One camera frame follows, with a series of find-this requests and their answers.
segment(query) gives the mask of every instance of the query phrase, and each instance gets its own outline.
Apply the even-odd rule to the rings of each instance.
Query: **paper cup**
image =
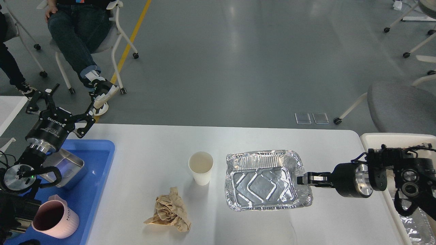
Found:
[[[207,185],[211,180],[214,159],[204,151],[194,153],[188,160],[189,169],[198,185]]]
[[[32,221],[34,230],[60,239],[72,235],[78,226],[79,216],[58,195],[49,197]]]

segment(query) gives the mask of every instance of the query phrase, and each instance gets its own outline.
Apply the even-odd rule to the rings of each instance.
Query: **person's hand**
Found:
[[[58,8],[56,8],[55,6],[51,7],[48,6],[47,11],[45,12],[45,22],[48,23],[48,19],[50,18],[50,16],[54,13],[56,13],[58,11]]]

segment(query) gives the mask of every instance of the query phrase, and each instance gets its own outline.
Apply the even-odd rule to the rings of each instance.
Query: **foil container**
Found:
[[[225,195],[234,211],[280,210],[312,204],[309,185],[298,185],[304,175],[298,154],[265,150],[227,155]]]
[[[393,196],[395,195],[395,192],[389,193],[391,194],[392,201],[394,201]],[[410,204],[409,201],[402,201],[404,209],[409,208]],[[416,211],[408,217],[399,216],[413,245],[435,244],[435,236],[430,227],[427,215],[420,208],[417,208]]]

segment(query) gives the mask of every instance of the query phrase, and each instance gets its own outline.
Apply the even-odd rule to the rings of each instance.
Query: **pink mug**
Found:
[[[32,221],[34,230],[56,238],[72,235],[79,226],[79,216],[58,195],[43,203]]]

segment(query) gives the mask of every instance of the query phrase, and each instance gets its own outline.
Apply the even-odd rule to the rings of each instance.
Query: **robotiq logo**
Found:
[[[47,118],[49,121],[52,121],[52,122],[54,122],[54,123],[56,123],[56,124],[59,124],[59,125],[61,125],[62,127],[64,127],[66,124],[65,123],[60,123],[60,122],[58,122],[58,121],[56,121],[56,120],[54,120],[54,119],[51,119],[50,117],[48,117]]]

